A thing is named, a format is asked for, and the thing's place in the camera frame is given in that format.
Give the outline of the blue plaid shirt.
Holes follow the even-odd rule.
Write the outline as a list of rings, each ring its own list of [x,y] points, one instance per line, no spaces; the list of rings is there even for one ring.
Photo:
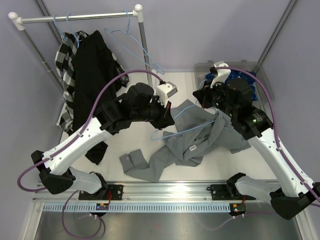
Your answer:
[[[208,73],[204,76],[204,80],[200,83],[200,87],[199,89],[201,89],[204,85],[208,85],[212,82],[212,80],[214,79],[214,75],[212,73]],[[225,80],[225,83],[228,83],[230,80],[232,79],[243,79],[245,80],[248,85],[251,87],[252,89],[252,100],[253,101],[257,101],[258,100],[258,97],[257,97],[257,94],[256,94],[256,87],[254,86],[255,84],[255,80],[244,74],[243,72],[239,72],[239,71],[234,71],[232,70],[229,74],[229,76],[227,77],[227,79]]]

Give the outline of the light blue hanger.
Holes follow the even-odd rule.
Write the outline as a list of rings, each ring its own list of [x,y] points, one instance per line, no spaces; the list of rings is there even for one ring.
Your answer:
[[[73,35],[73,37],[74,37],[75,40],[76,40],[77,48],[79,48],[79,47],[80,47],[80,42],[81,42],[82,40],[80,39],[79,35],[77,35],[77,34],[73,31],[73,29],[72,29],[72,27],[71,27],[71,25],[70,25],[70,23],[69,23],[69,17],[70,17],[70,15],[71,15],[70,13],[68,13],[68,14],[66,15],[66,24],[67,24],[67,27],[68,27],[70,33]]]
[[[134,13],[130,14],[126,10],[123,10],[122,12],[124,13],[124,17],[127,18],[126,29],[125,30],[109,29],[106,27],[106,28],[104,28],[104,32],[119,47],[121,47],[123,50],[125,50],[127,53],[129,53],[131,56],[135,57],[137,60],[139,60],[141,63],[143,63],[148,71],[154,70],[156,73],[164,75],[165,70],[158,63],[154,62],[152,57],[149,54],[148,47],[147,47],[147,39],[146,39],[144,23],[142,21],[138,20],[138,27],[140,30],[140,41],[139,41],[132,35],[132,32],[131,32],[131,17],[134,16]],[[135,46],[139,50],[142,51],[143,58],[138,57],[135,53],[133,53],[125,45],[123,45],[121,42],[119,42],[118,39],[115,37],[117,34],[122,35],[123,37],[126,36],[128,39],[131,39],[131,41],[134,42]]]
[[[57,29],[57,31],[61,37],[62,42],[64,42],[66,40],[66,36],[65,36],[64,32],[58,26],[55,14],[53,15],[53,24],[54,24],[55,28]]]
[[[159,130],[152,133],[150,139],[152,141],[164,140],[173,136],[178,136],[196,129],[200,129],[207,125],[213,124],[217,118],[217,112],[206,111],[201,108],[198,101],[192,103],[190,100],[185,100],[179,106],[172,109],[174,126],[176,133],[163,130],[162,136],[156,137]]]

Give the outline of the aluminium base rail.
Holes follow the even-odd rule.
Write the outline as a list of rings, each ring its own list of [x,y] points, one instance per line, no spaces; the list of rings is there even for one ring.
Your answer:
[[[233,199],[223,182],[111,182],[111,198],[87,199],[84,192],[68,190],[52,195],[35,193],[32,202],[40,212],[66,213],[228,213],[274,214],[271,205],[248,197]]]

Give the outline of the grey shirt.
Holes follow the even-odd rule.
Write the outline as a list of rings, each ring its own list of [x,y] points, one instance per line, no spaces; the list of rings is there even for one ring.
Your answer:
[[[145,160],[140,149],[122,155],[123,172],[135,179],[157,183],[163,170],[172,164],[197,167],[205,155],[218,147],[232,154],[250,148],[250,144],[232,126],[230,118],[216,110],[215,122],[193,131],[162,139],[164,145]]]

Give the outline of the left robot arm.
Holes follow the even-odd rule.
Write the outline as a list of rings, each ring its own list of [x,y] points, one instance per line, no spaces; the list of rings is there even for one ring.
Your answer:
[[[131,86],[126,93],[101,104],[78,131],[51,150],[32,153],[39,178],[52,195],[78,190],[103,199],[108,185],[100,173],[86,173],[72,164],[97,144],[113,137],[133,122],[149,122],[155,129],[174,125],[169,98],[177,87],[165,82],[153,89],[145,83]]]

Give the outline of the clear grey plastic bin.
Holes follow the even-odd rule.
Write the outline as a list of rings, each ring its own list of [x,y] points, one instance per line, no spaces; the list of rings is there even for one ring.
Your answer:
[[[197,63],[194,65],[194,76],[196,80],[196,87],[199,87],[199,84],[205,79],[205,75],[210,73],[210,66],[213,64],[213,61],[205,63]],[[270,86],[268,77],[265,73],[264,68],[258,62],[254,61],[226,61],[230,67],[243,69],[252,73],[256,73],[256,77],[261,81],[264,87],[267,89],[271,101],[275,99],[274,93]]]

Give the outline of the black white checked shirt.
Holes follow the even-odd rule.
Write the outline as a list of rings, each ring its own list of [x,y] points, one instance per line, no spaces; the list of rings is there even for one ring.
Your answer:
[[[65,40],[59,46],[55,56],[55,66],[62,82],[64,105],[61,110],[57,125],[67,134],[73,133],[74,121],[74,95],[75,78],[72,60],[75,57],[80,41],[87,37],[84,31],[78,31],[75,34],[65,33]]]

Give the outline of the aluminium frame post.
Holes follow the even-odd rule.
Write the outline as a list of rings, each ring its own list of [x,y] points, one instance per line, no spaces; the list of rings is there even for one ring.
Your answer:
[[[37,32],[34,34],[36,45],[44,57],[46,65],[51,69],[47,71],[51,75],[51,78],[54,79],[55,85],[62,90],[62,83],[55,65],[56,52],[61,43],[58,32],[53,22],[37,22],[32,23],[32,25]]]
[[[278,20],[270,38],[267,41],[266,46],[264,47],[258,61],[257,66],[254,68],[254,72],[257,72],[258,69],[263,65],[266,58],[268,57],[269,53],[271,52],[273,46],[275,45],[280,33],[285,27],[286,22],[290,18],[291,14],[293,13],[295,7],[297,6],[299,0],[289,0],[288,4],[286,5],[280,19]]]

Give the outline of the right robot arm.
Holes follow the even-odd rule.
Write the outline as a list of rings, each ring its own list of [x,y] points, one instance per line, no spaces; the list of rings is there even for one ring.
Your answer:
[[[254,147],[276,176],[278,183],[257,180],[239,172],[226,182],[230,198],[253,197],[272,206],[283,219],[290,220],[310,206],[320,195],[320,184],[303,173],[285,147],[277,146],[275,125],[267,114],[253,106],[253,89],[241,78],[226,83],[205,84],[193,96],[204,109],[215,107],[230,117],[231,125]]]

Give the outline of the white clothes rack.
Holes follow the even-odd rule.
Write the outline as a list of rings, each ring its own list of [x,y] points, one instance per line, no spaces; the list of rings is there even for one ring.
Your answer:
[[[144,60],[142,61],[145,65],[146,70],[150,71],[153,69],[151,63],[152,58],[149,55],[147,47],[147,39],[144,26],[144,14],[143,6],[136,4],[132,11],[122,11],[114,13],[89,13],[81,15],[70,15],[70,16],[43,16],[34,18],[23,18],[20,17],[16,12],[9,12],[8,18],[12,21],[18,31],[24,31],[25,24],[32,23],[56,23],[56,22],[68,22],[68,21],[80,21],[80,20],[94,20],[94,19],[110,19],[110,18],[122,18],[122,17],[135,17],[137,18],[140,41],[137,43],[140,45],[143,51]]]

